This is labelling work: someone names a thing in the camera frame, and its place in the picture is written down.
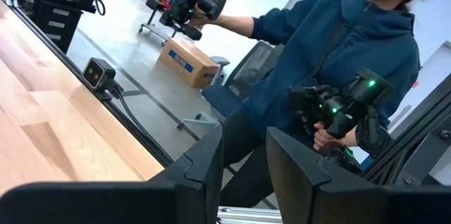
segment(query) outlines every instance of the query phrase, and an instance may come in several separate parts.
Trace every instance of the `chair wheel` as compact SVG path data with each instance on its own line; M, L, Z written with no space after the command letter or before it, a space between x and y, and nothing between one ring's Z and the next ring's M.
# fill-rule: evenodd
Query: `chair wheel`
M177 125L177 130L183 130L183 128L185 128L185 125L183 123L179 123Z

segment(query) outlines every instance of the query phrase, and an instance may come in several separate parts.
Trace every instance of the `green led light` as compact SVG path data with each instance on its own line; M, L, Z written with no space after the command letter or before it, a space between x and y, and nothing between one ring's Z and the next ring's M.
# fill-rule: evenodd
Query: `green led light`
M375 80L371 80L371 81L368 83L368 87L373 87L375 84L376 84L376 81L375 81Z
M349 150L349 149L345 149L345 153L346 153L348 156L354 157L354 154L353 154L352 151Z

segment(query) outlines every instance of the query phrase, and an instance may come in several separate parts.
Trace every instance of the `black cable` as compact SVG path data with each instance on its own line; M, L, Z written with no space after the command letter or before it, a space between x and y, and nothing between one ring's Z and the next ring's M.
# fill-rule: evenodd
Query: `black cable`
M106 8L105 8L104 2L102 0L94 0L94 2L96 4L96 8L97 8L97 11L99 12L99 15L102 15L102 16L105 15Z
M144 134L147 138L151 139L152 136L147 132L147 130L144 128L144 126L141 125L141 123L136 119L136 117L133 115L133 112L128 108L127 103L124 100L124 96L122 93L118 94L118 98L121 101L122 106L125 109L125 112L132 118L132 121L136 124L136 126L141 130L142 134Z

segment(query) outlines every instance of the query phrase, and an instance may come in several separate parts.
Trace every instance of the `blue hoodie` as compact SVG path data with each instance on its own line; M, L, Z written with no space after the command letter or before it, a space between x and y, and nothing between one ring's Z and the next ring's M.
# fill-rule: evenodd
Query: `blue hoodie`
M328 48L337 23L344 26L317 80L340 89L368 68L387 80L395 91L378 107L381 125L396 111L418 77L419 50L413 35L414 15L385 11L367 0L304 0L291 10L273 9L254 19L251 38L284 44L275 68L252 86L243 104L255 130L266 138L266 128L299 128L288 108L290 86L307 86Z

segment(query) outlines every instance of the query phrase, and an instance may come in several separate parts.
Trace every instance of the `small camera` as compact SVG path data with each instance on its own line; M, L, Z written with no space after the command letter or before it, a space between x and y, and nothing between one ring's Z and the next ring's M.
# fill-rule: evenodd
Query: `small camera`
M100 58L90 58L82 74L89 87L96 92L103 92L106 83L114 79L115 75L116 70Z

